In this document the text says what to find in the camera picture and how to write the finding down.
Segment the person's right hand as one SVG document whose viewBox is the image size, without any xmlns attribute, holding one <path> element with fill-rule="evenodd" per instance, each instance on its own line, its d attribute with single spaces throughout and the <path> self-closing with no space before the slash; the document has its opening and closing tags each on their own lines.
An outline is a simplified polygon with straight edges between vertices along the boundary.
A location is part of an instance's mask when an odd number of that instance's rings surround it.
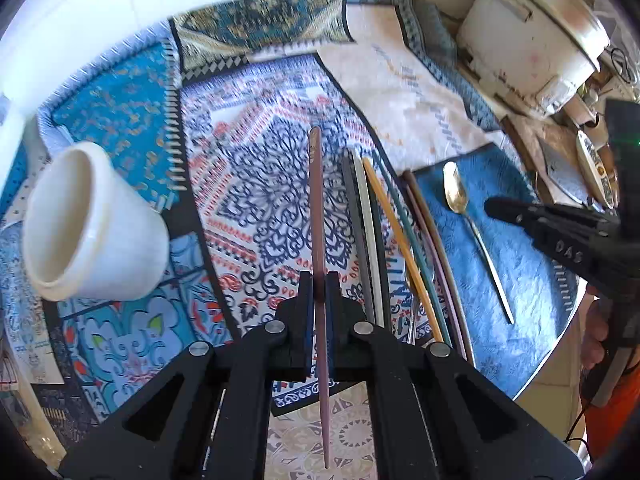
<svg viewBox="0 0 640 480">
<path fill-rule="evenodd" d="M 608 322 L 602 314 L 600 307 L 600 292 L 591 284 L 587 286 L 587 294 L 593 302 L 587 311 L 585 330 L 582 335 L 580 347 L 580 362 L 584 370 L 592 370 L 601 363 L 605 357 L 603 343 L 608 338 Z"/>
</svg>

